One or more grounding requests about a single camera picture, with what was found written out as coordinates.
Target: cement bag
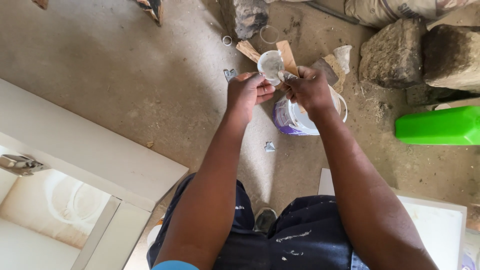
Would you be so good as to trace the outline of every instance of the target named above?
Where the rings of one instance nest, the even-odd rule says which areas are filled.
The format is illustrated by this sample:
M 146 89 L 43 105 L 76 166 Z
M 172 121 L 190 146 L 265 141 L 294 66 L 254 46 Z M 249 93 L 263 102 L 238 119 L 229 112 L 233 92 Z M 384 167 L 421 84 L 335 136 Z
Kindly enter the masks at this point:
M 347 0 L 345 14 L 375 28 L 401 18 L 421 18 L 429 24 L 478 0 Z

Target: plastic ring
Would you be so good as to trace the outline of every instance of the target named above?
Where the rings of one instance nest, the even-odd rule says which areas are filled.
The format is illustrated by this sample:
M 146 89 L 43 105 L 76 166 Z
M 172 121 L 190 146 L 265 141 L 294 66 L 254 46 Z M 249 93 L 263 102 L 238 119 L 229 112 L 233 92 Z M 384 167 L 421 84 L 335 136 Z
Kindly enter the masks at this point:
M 232 37 L 231 36 L 224 36 L 222 38 L 223 45 L 230 46 L 232 45 Z

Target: small paper scrap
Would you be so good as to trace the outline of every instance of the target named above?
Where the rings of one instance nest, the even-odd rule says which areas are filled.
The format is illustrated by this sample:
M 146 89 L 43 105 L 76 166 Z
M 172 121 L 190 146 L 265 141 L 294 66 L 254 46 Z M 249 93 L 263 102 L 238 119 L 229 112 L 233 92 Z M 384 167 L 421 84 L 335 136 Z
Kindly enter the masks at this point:
M 267 142 L 267 145 L 265 146 L 265 151 L 268 152 L 275 152 L 275 146 L 273 145 L 272 142 Z

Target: green jug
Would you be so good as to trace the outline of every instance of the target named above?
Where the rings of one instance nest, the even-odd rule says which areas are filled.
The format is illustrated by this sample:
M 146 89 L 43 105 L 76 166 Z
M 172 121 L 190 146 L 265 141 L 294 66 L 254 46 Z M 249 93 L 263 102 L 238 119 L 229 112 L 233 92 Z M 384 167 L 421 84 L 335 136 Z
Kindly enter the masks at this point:
M 395 121 L 395 137 L 415 145 L 480 145 L 480 107 L 408 114 Z

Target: paint-stained pants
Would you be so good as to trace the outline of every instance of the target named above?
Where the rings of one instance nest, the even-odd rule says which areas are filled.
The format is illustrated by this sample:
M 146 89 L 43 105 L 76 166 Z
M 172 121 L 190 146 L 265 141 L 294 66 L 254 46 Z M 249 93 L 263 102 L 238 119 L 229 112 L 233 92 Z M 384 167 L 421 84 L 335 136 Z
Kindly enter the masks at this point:
M 150 268 L 163 244 L 172 213 L 194 176 L 191 174 L 180 183 L 167 208 L 162 228 L 147 252 Z M 213 269 L 368 269 L 353 251 L 343 229 L 334 196 L 295 199 L 272 224 L 267 236 L 254 232 L 254 223 L 250 199 L 242 183 L 237 180 L 232 229 Z

